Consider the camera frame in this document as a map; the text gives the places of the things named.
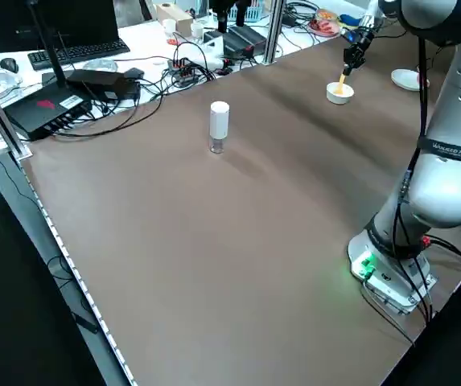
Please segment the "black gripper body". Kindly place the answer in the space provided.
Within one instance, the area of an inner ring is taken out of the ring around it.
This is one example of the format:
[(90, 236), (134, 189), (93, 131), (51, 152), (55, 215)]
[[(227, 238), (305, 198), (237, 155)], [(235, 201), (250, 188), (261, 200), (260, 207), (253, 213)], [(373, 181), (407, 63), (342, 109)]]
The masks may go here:
[(351, 34), (352, 43), (350, 48), (358, 52), (366, 52), (375, 38), (375, 30), (367, 27), (357, 28)]

